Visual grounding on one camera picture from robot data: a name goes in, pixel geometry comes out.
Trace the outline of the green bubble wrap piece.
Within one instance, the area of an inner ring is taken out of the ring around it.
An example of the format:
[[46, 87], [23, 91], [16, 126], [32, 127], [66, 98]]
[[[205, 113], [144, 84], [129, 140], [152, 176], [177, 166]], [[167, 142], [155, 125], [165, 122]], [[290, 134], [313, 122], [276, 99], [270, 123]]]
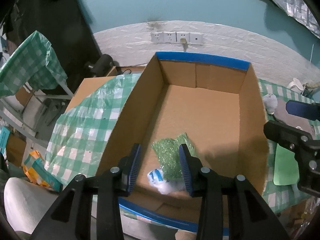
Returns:
[[196, 148], [186, 133], [178, 135], [175, 139], [164, 138], [151, 144], [165, 180], [182, 179], [182, 171], [179, 158], [179, 148], [186, 144], [190, 155], [197, 157]]

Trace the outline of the grey brown cloth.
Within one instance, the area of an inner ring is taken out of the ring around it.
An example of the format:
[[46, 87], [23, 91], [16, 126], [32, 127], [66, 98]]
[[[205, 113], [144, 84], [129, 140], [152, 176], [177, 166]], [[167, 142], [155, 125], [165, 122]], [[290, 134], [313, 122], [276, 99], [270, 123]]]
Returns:
[[315, 129], [307, 119], [289, 114], [286, 110], [286, 102], [284, 100], [277, 99], [277, 102], [278, 106], [273, 114], [276, 121], [308, 132], [313, 139], [316, 139]]

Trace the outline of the blue white plastic-wrapped bundle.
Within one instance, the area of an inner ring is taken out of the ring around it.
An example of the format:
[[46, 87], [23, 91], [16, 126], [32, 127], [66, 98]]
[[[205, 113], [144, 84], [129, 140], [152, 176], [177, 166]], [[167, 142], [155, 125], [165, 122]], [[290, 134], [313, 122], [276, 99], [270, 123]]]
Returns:
[[155, 187], [160, 194], [185, 191], [183, 179], [167, 180], [164, 178], [161, 168], [156, 168], [147, 174], [149, 184]]

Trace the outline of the small grey sock ball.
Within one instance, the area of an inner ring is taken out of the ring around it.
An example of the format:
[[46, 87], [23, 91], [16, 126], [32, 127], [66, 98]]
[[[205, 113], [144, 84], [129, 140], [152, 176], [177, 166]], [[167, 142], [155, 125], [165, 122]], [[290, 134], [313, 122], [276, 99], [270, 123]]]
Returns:
[[262, 97], [266, 112], [273, 115], [278, 107], [278, 100], [274, 94], [266, 94]]

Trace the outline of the green checkered tablecloth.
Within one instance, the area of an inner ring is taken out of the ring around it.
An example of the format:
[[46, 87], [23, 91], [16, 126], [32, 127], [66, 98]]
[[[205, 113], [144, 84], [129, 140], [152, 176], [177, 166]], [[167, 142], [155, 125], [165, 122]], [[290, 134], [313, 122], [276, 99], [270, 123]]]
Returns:
[[105, 80], [85, 79], [69, 110], [54, 126], [46, 149], [44, 168], [63, 185], [77, 174], [96, 174], [104, 149], [139, 74]]

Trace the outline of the blue cardboard box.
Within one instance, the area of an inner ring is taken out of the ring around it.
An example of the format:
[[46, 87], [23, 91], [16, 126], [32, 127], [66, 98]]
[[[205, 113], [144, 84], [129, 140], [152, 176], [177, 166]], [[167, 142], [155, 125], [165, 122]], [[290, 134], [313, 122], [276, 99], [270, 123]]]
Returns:
[[219, 55], [159, 51], [150, 60], [122, 108], [97, 174], [114, 167], [134, 144], [141, 163], [134, 191], [120, 199], [143, 220], [196, 231], [200, 198], [186, 192], [160, 194], [147, 174], [159, 167], [151, 144], [186, 133], [202, 164], [216, 173], [244, 175], [265, 187], [266, 121], [258, 81], [248, 61]]

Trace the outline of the silver foil sheet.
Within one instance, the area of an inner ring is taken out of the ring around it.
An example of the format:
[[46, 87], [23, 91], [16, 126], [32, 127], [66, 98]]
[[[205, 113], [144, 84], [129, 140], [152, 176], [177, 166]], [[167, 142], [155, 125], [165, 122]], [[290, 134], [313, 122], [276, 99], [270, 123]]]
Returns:
[[319, 24], [303, 0], [272, 0], [286, 14], [304, 25], [309, 31], [319, 38]]

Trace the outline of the white wall socket strip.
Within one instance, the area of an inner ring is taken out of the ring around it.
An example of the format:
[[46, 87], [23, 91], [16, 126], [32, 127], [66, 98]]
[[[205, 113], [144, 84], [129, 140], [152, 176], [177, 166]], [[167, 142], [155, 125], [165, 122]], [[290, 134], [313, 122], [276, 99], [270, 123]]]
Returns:
[[158, 31], [151, 33], [151, 41], [170, 44], [203, 44], [203, 34], [186, 31]]

